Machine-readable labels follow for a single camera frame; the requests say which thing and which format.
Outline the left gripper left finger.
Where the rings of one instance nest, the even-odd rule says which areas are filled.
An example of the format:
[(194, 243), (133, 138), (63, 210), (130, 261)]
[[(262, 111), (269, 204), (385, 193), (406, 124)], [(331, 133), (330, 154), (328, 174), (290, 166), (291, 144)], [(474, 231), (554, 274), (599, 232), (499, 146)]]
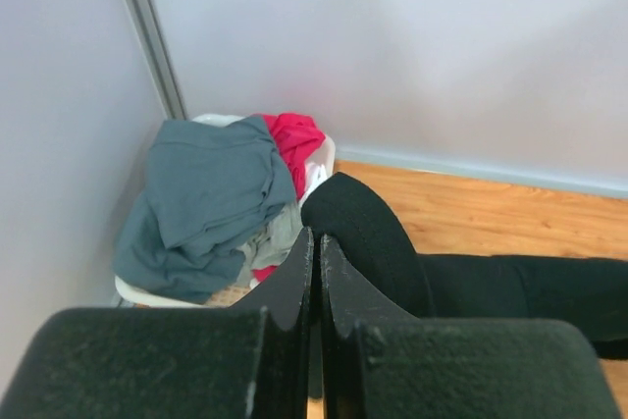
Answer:
[(314, 237), (299, 233), (275, 272), (231, 306), (261, 320), (246, 418), (304, 418), (307, 409)]

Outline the black t-shirt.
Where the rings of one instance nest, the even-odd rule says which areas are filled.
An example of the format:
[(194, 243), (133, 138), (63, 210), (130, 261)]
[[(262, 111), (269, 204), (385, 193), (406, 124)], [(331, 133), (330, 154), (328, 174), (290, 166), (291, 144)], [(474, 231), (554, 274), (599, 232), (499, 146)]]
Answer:
[(369, 186), (337, 173), (301, 206), (348, 262), (416, 317), (552, 319), (578, 328), (598, 356), (627, 357), (627, 264), (605, 258), (425, 254)]

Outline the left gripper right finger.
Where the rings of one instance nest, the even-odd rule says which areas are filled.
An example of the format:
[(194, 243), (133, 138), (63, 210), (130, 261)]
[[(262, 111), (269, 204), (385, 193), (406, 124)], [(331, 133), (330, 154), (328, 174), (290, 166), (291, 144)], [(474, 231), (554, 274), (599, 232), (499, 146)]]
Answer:
[(331, 236), (320, 241), (322, 382), (327, 418), (374, 418), (370, 328), (414, 324), (418, 319), (374, 287), (347, 260)]

